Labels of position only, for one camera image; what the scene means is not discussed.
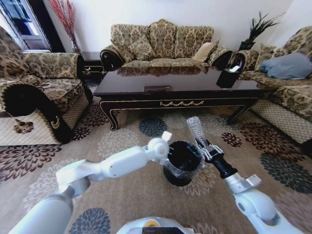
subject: decorative vase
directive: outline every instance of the decorative vase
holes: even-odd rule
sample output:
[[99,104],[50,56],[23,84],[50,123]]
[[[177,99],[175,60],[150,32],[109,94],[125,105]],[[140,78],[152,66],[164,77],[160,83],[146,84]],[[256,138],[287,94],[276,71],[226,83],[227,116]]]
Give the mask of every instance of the decorative vase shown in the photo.
[[72,37],[72,38],[70,38],[70,41],[71,41],[71,43],[72,43],[73,51],[74,51],[75,53],[80,53],[81,50],[80,50],[79,46],[77,45],[76,38],[75,38],[75,37]]
[[238,50],[250,50],[254,44],[253,41],[242,41]]

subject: table leg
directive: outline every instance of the table leg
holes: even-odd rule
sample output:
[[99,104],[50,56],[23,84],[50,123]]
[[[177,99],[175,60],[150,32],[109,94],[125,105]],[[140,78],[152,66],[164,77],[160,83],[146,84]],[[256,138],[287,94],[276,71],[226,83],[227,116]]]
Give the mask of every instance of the table leg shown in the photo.
[[116,131],[118,128],[118,121],[116,116],[113,114],[113,110],[111,107],[107,104],[100,103],[101,110],[108,118],[109,122],[111,123],[111,130]]
[[236,111],[234,111],[233,114],[231,114],[228,118],[228,124],[234,124],[236,119],[238,117],[240,117],[243,113],[245,113],[246,111],[248,111],[250,108],[252,108],[256,103],[257,103],[258,99],[255,99],[253,101],[251,101],[250,103],[247,103],[244,106],[240,106]]

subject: floral rug pattern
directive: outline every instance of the floral rug pattern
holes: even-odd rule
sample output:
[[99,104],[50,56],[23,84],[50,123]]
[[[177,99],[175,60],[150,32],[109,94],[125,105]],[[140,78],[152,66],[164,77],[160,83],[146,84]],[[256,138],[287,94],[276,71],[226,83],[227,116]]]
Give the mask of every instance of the floral rug pattern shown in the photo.
[[[57,190],[55,172],[65,165],[81,159],[102,161],[147,145],[163,131],[173,134],[170,143],[194,143],[186,119],[198,116],[207,139],[225,151],[225,159],[242,176],[259,176],[258,189],[290,223],[312,234],[312,159],[269,123],[248,112],[228,125],[231,108],[115,111],[119,129],[113,132],[98,101],[95,97],[68,144],[0,147],[0,233],[8,233]],[[202,234],[256,233],[212,164],[205,164],[187,186],[176,187],[159,163],[150,162],[120,178],[92,182],[74,199],[74,207],[67,234],[116,233],[125,223],[146,216],[172,218]]]

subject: black trash can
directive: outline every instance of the black trash can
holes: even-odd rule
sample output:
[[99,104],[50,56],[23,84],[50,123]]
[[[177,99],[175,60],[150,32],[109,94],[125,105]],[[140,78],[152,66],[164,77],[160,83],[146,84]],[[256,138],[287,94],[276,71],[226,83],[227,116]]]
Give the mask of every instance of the black trash can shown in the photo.
[[167,180],[176,186],[185,186],[201,168],[202,156],[188,141],[175,141],[170,145],[168,160],[163,164]]

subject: blue cushion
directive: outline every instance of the blue cushion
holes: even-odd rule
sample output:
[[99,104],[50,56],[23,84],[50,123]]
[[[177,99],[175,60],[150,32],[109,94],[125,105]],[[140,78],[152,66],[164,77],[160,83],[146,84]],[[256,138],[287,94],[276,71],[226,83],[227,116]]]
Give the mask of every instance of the blue cushion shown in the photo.
[[260,70],[278,79],[304,79],[312,72],[312,62],[301,53],[292,53],[260,63]]

